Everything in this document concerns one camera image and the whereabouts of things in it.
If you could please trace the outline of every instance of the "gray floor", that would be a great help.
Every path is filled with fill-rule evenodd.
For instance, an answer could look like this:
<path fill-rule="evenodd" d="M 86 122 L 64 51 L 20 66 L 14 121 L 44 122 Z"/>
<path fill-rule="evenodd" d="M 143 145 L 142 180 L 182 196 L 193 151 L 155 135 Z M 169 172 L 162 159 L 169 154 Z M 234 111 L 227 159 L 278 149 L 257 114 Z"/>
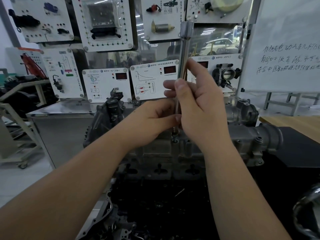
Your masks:
<path fill-rule="evenodd" d="M 263 110 L 266 94 L 267 93 L 242 93 L 241 97 L 250 99 L 252 104 L 260 108 L 261 116 L 290 115 L 291 108 L 275 104 L 270 104 L 268 110 Z M 286 98 L 286 93 L 273 93 L 271 97 L 272 100 L 279 102 L 285 102 Z M 320 109 L 310 109 L 306 107 L 313 105 L 313 102 L 314 101 L 311 99 L 302 98 L 297 115 L 320 116 Z M 14 163 L 0 164 L 0 207 L 51 171 L 52 168 L 47 158 L 44 156 L 44 153 L 41 151 L 30 158 L 28 161 L 28 167 L 26 169 L 19 169 Z"/>

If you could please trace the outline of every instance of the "whiteboard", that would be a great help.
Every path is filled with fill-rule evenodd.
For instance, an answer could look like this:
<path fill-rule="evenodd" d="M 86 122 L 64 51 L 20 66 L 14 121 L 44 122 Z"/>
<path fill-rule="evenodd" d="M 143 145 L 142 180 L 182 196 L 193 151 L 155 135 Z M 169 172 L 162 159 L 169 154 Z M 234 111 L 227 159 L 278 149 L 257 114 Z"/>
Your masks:
<path fill-rule="evenodd" d="M 238 90 L 320 92 L 320 0 L 262 0 Z"/>

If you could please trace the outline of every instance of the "control box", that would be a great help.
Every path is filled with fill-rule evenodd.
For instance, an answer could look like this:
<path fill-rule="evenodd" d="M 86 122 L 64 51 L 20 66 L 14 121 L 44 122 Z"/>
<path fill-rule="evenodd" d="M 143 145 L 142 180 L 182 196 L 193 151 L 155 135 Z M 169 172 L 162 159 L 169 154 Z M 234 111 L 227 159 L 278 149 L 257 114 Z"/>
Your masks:
<path fill-rule="evenodd" d="M 130 67 L 134 93 L 137 100 L 164 98 L 165 80 L 178 78 L 179 60 L 166 60 Z"/>
<path fill-rule="evenodd" d="M 41 53 L 56 97 L 83 98 L 85 93 L 72 49 L 44 49 Z"/>
<path fill-rule="evenodd" d="M 30 43 L 74 39 L 65 0 L 10 0 L 8 13 Z"/>
<path fill-rule="evenodd" d="M 188 0 L 186 19 L 195 23 L 245 23 L 253 0 Z"/>
<path fill-rule="evenodd" d="M 184 0 L 141 0 L 141 7 L 145 40 L 179 39 Z"/>
<path fill-rule="evenodd" d="M 87 52 L 134 49 L 129 0 L 72 0 Z"/>
<path fill-rule="evenodd" d="M 122 92 L 124 102 L 131 101 L 130 79 L 127 68 L 83 70 L 83 81 L 90 103 L 104 103 L 110 92 Z"/>
<path fill-rule="evenodd" d="M 226 54 L 214 56 L 193 56 L 196 62 L 208 69 L 216 84 L 224 93 L 236 92 L 241 75 L 242 55 Z M 197 78 L 188 70 L 187 81 L 196 83 Z"/>

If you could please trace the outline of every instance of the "metal rod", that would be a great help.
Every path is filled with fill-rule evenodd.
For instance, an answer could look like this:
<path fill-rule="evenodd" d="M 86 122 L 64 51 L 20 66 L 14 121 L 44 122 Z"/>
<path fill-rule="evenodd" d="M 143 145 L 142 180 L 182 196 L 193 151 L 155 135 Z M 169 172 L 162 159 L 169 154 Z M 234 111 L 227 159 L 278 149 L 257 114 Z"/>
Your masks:
<path fill-rule="evenodd" d="M 187 68 L 186 63 L 189 55 L 190 39 L 193 35 L 194 22 L 181 22 L 180 38 L 181 38 L 181 48 L 179 56 L 179 68 L 178 68 L 178 78 L 187 80 Z M 175 99 L 175 113 L 180 114 L 181 108 L 178 98 Z M 176 142 L 175 137 L 178 135 L 179 128 L 175 126 L 173 128 L 173 140 Z"/>

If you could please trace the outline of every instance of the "fingernail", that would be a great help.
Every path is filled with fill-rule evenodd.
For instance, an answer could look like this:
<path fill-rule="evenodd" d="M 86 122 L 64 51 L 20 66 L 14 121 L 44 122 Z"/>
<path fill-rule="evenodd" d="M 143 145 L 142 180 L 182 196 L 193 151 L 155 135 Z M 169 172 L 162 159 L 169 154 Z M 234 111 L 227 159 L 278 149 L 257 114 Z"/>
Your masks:
<path fill-rule="evenodd" d="M 181 115 L 180 114 L 176 114 L 176 121 L 180 123 L 180 121 L 181 121 Z"/>
<path fill-rule="evenodd" d="M 174 86 L 176 87 L 177 90 L 180 90 L 184 86 L 186 86 L 186 81 L 183 80 L 182 78 L 179 78 L 174 82 Z"/>

